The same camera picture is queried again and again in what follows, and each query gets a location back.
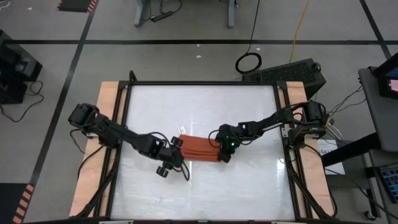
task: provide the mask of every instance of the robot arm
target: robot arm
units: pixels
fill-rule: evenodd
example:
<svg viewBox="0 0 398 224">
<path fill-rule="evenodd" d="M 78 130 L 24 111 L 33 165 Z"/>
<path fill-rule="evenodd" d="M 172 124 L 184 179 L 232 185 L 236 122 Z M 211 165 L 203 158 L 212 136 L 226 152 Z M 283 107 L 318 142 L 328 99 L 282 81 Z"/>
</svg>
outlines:
<svg viewBox="0 0 398 224">
<path fill-rule="evenodd" d="M 294 119 L 294 111 L 299 108 L 303 110 L 301 121 Z M 296 124 L 295 128 L 289 130 L 290 144 L 303 142 L 306 134 L 316 134 L 321 137 L 325 134 L 324 126 L 327 118 L 323 105 L 309 101 L 282 108 L 262 121 L 242 122 L 238 123 L 238 126 L 223 124 L 216 135 L 216 142 L 220 144 L 218 159 L 228 163 L 231 155 L 241 144 L 248 145 L 266 131 L 284 124 Z"/>
<path fill-rule="evenodd" d="M 68 121 L 72 126 L 81 129 L 84 135 L 97 134 L 99 143 L 103 146 L 115 148 L 125 141 L 139 154 L 162 161 L 162 167 L 159 166 L 156 171 L 162 177 L 167 177 L 168 170 L 182 165 L 183 156 L 180 150 L 182 140 L 173 137 L 170 143 L 169 140 L 160 139 L 151 133 L 137 134 L 109 120 L 96 106 L 85 103 L 77 105 Z"/>
</svg>

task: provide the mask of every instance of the gray floor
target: gray floor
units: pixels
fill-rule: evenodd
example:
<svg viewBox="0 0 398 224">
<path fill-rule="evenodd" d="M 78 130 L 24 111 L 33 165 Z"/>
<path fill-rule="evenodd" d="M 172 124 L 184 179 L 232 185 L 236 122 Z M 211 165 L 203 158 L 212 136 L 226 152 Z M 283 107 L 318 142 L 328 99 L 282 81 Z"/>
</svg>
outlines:
<svg viewBox="0 0 398 224">
<path fill-rule="evenodd" d="M 395 0 L 366 0 L 385 40 L 398 40 Z M 157 23 L 135 28 L 136 2 L 100 0 L 88 40 L 182 40 L 250 38 L 256 1 L 238 1 L 235 29 L 227 29 L 227 5 L 211 0 L 183 0 L 181 11 Z M 84 13 L 57 12 L 56 1 L 11 2 L 0 11 L 0 29 L 18 40 L 79 40 L 88 17 Z M 304 0 L 262 0 L 254 38 L 292 40 Z M 165 2 L 165 11 L 178 1 Z M 152 13 L 159 13 L 153 1 Z M 312 1 L 299 40 L 377 40 L 361 4 L 357 0 Z M 76 45 L 23 45 L 44 66 L 39 80 L 45 83 L 44 102 L 33 107 L 20 123 L 0 116 L 0 182 L 28 182 L 43 145 L 53 112 L 70 69 Z M 239 80 L 234 63 L 247 50 L 241 44 L 176 45 L 84 45 L 59 122 L 37 183 L 25 222 L 67 218 L 76 186 L 76 172 L 82 154 L 69 138 L 72 127 L 67 118 L 77 103 L 96 103 L 103 81 L 127 79 L 134 70 L 139 80 Z M 398 46 L 388 46 L 391 54 Z M 253 45 L 262 56 L 262 67 L 289 61 L 290 45 Z M 327 84 L 317 101 L 331 109 L 359 87 L 358 69 L 379 65 L 385 56 L 378 45 L 298 45 L 294 60 L 313 58 L 321 63 Z M 253 67 L 245 59 L 242 69 Z M 357 93 L 346 104 L 364 99 Z M 27 97 L 22 105 L 5 106 L 18 117 L 35 101 Z M 374 131 L 366 103 L 334 116 L 345 139 L 355 140 Z M 81 146 L 85 139 L 76 135 Z M 366 222 L 363 212 L 368 201 L 355 189 L 332 189 L 343 220 Z M 385 215 L 376 223 L 385 223 Z"/>
</svg>

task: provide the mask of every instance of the table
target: table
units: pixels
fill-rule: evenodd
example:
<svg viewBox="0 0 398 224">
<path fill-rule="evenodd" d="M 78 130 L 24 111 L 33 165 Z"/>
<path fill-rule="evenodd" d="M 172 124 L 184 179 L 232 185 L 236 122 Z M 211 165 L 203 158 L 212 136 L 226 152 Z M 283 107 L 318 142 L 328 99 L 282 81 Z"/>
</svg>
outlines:
<svg viewBox="0 0 398 224">
<path fill-rule="evenodd" d="M 369 152 L 372 167 L 363 172 L 366 172 L 367 178 L 376 178 L 384 207 L 397 211 L 398 204 L 391 202 L 380 178 L 375 175 L 375 168 L 398 163 L 398 100 L 379 94 L 378 80 L 370 69 L 360 69 L 358 73 L 376 132 L 322 156 L 323 165 L 326 167 Z M 371 208 L 373 215 L 378 217 L 378 208 L 372 203 Z M 390 217 L 387 219 L 389 223 L 398 223 Z"/>
<path fill-rule="evenodd" d="M 124 110 L 124 104 L 121 103 L 117 114 L 113 114 L 113 108 L 115 106 L 115 99 L 118 92 L 118 82 L 103 82 L 101 90 L 98 97 L 97 107 L 102 114 L 112 118 L 114 115 L 118 122 L 122 120 L 122 114 Z M 282 90 L 279 90 L 279 96 L 281 103 L 284 103 Z M 288 82 L 287 83 L 287 93 L 289 95 L 290 104 L 299 103 L 307 101 L 303 83 L 301 82 Z M 127 90 L 124 89 L 121 92 L 121 102 L 124 102 L 126 98 Z M 315 139 L 306 139 L 305 142 L 317 149 L 317 141 Z M 90 155 L 99 147 L 97 139 L 89 139 L 86 146 L 86 154 Z M 115 151 L 111 151 L 110 158 L 111 162 L 108 167 L 112 166 L 112 158 L 114 157 Z M 105 151 L 100 151 L 95 156 L 90 158 L 85 166 L 81 170 L 80 178 L 76 186 L 76 192 L 73 199 L 70 215 L 76 215 L 81 209 L 87 204 L 91 199 L 93 194 L 98 188 L 98 183 L 101 178 L 101 170 L 103 166 L 103 161 L 105 157 Z M 314 196 L 315 200 L 323 207 L 329 215 L 333 214 L 333 207 L 330 200 L 330 194 L 328 191 L 328 186 L 325 178 L 325 173 L 322 166 L 321 159 L 312 152 L 311 149 L 304 148 L 300 150 L 300 157 L 302 158 L 303 173 L 305 174 L 305 181 L 307 184 L 307 189 Z M 306 210 L 305 202 L 300 190 L 296 187 L 297 192 L 297 203 L 298 203 L 298 216 L 305 218 L 308 214 L 308 209 Z M 107 202 L 109 198 L 109 186 L 104 192 L 103 198 L 101 200 L 100 209 L 98 209 L 98 215 L 107 215 Z"/>
<path fill-rule="evenodd" d="M 144 14 L 146 12 L 146 7 L 150 4 L 149 0 L 136 0 L 137 9 L 136 17 L 134 19 L 134 26 L 139 27 L 143 20 Z M 237 0 L 228 0 L 228 28 L 233 28 L 235 26 L 235 7 Z"/>
</svg>

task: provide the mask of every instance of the black keyboard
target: black keyboard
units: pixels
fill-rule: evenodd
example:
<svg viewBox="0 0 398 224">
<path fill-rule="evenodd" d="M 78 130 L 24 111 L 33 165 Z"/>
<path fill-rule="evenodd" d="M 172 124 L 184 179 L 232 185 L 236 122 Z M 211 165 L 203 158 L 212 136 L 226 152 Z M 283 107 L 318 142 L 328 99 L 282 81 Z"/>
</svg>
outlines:
<svg viewBox="0 0 398 224">
<path fill-rule="evenodd" d="M 250 80 L 255 81 L 301 81 L 304 84 L 315 82 L 315 70 L 310 68 L 307 63 L 297 63 L 295 65 L 280 67 L 275 69 L 267 69 L 258 71 L 258 73 L 250 76 Z"/>
<path fill-rule="evenodd" d="M 387 193 L 390 195 L 392 203 L 398 201 L 398 167 L 383 168 L 380 170 L 382 174 L 382 182 Z"/>
</svg>

